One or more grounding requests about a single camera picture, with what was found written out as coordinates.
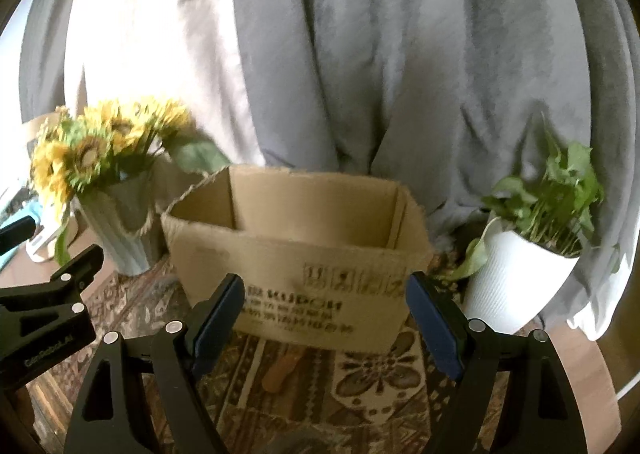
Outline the white desk lamp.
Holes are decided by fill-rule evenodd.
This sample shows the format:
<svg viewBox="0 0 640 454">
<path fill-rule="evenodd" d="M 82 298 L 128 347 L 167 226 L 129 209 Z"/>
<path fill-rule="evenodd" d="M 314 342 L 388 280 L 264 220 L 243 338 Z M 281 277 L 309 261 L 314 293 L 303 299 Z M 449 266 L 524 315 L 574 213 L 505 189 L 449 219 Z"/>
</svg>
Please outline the white desk lamp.
<svg viewBox="0 0 640 454">
<path fill-rule="evenodd" d="M 73 243 L 78 232 L 78 224 L 70 220 L 65 228 L 55 223 L 50 223 L 39 230 L 34 237 L 26 243 L 26 254 L 34 263 L 44 263 L 52 260 L 55 254 L 56 240 L 65 234 L 65 245 Z"/>
</svg>

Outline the patterned persian table runner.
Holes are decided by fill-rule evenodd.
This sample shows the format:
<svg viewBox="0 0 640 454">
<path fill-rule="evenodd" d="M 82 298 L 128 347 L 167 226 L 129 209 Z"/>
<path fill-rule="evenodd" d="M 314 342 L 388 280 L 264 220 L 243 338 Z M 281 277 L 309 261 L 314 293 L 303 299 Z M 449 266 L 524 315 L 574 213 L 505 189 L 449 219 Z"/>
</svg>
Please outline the patterned persian table runner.
<svg viewBox="0 0 640 454">
<path fill-rule="evenodd" d="M 103 335 L 151 335 L 190 309 L 168 256 L 140 276 L 112 274 L 82 296 L 96 340 L 27 388 L 36 431 L 62 453 L 79 388 Z M 270 368 L 301 353 L 275 392 Z M 408 318 L 382 356 L 299 349 L 233 332 L 198 393 L 230 453 L 421 453 L 454 396 Z"/>
</svg>

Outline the white plant pot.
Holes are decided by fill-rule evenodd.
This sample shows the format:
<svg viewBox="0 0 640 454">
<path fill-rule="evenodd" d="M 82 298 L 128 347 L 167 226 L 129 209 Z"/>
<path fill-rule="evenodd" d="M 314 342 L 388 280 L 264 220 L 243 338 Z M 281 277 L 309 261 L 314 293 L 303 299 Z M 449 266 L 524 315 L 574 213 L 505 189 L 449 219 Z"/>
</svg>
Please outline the white plant pot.
<svg viewBox="0 0 640 454">
<path fill-rule="evenodd" d="M 554 297 L 578 263 L 490 220 L 480 239 L 486 261 L 469 281 L 462 310 L 498 333 L 513 335 Z"/>
</svg>

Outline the brown cardboard box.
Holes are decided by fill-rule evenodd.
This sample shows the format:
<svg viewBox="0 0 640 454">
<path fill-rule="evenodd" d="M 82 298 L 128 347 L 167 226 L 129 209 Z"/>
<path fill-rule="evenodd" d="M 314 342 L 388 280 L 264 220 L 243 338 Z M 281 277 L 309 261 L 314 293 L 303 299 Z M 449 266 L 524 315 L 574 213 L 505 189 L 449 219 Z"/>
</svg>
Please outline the brown cardboard box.
<svg viewBox="0 0 640 454">
<path fill-rule="evenodd" d="M 338 172 L 230 166 L 160 221 L 190 302 L 239 275 L 235 328 L 310 348 L 390 350 L 408 318 L 407 278 L 434 254 L 408 188 Z"/>
</svg>

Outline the ribbed pale green vase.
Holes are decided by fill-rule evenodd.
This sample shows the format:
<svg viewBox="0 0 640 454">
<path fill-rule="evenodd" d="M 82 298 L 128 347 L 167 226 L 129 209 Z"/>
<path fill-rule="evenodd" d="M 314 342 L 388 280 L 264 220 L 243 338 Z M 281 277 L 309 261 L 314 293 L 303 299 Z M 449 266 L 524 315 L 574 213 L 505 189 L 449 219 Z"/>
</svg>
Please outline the ribbed pale green vase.
<svg viewBox="0 0 640 454">
<path fill-rule="evenodd" d="M 165 241 L 155 210 L 150 170 L 104 188 L 93 188 L 80 194 L 77 201 L 120 274 L 140 275 L 158 263 Z"/>
</svg>

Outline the yellow sunflower bouquet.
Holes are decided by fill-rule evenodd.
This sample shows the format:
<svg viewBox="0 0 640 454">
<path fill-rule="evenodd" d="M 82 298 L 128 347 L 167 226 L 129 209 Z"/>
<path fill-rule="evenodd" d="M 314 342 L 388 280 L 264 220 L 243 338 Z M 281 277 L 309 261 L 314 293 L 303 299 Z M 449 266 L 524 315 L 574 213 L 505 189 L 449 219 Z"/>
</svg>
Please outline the yellow sunflower bouquet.
<svg viewBox="0 0 640 454">
<path fill-rule="evenodd" d="M 37 134 L 30 183 L 53 221 L 65 228 L 79 208 L 77 197 L 93 188 L 150 170 L 154 192 L 153 168 L 163 157 L 186 174 L 213 174 L 229 162 L 176 100 L 102 101 L 76 116 L 59 106 Z M 65 234 L 56 240 L 54 258 L 58 264 L 70 261 Z"/>
</svg>

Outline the green leafy plant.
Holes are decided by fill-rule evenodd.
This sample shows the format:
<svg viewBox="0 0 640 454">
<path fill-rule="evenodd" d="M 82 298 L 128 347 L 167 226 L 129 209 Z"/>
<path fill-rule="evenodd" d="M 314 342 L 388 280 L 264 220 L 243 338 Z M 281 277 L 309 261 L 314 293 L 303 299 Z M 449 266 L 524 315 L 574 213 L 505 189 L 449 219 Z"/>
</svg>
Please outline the green leafy plant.
<svg viewBox="0 0 640 454">
<path fill-rule="evenodd" d="M 591 208 L 603 203 L 605 190 L 591 162 L 592 148 L 577 141 L 561 144 L 544 115 L 529 120 L 546 141 L 544 172 L 531 181 L 511 174 L 495 183 L 482 198 L 482 209 L 490 213 L 483 233 L 471 240 L 460 266 L 445 273 L 445 282 L 469 278 L 486 266 L 488 233 L 497 226 L 562 258 L 601 248 L 593 243 Z"/>
</svg>

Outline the beige curtain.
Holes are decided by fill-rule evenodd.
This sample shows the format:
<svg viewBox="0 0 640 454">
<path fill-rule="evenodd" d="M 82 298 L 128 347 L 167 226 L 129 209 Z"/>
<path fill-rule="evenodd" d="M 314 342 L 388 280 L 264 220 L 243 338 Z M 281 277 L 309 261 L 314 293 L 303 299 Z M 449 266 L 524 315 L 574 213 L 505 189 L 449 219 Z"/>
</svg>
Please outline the beige curtain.
<svg viewBox="0 0 640 454">
<path fill-rule="evenodd" d="M 64 96 L 72 113 L 104 100 L 181 101 L 230 162 L 265 165 L 234 0 L 73 0 Z"/>
</svg>

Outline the grey curtain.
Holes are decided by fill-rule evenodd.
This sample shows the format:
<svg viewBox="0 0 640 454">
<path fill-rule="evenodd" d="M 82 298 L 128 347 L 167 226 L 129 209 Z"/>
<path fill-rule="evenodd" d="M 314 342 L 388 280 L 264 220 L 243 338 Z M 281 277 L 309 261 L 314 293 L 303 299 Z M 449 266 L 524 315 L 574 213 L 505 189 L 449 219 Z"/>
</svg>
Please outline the grey curtain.
<svg viewBox="0 0 640 454">
<path fill-rule="evenodd" d="M 32 0 L 24 118 L 65 105 L 73 0 Z M 601 248 L 541 310 L 590 339 L 610 326 L 639 234 L 639 31 L 628 0 L 234 0 L 265 165 L 398 180 L 448 240 L 512 172 L 544 163 L 529 118 L 592 148 Z"/>
</svg>

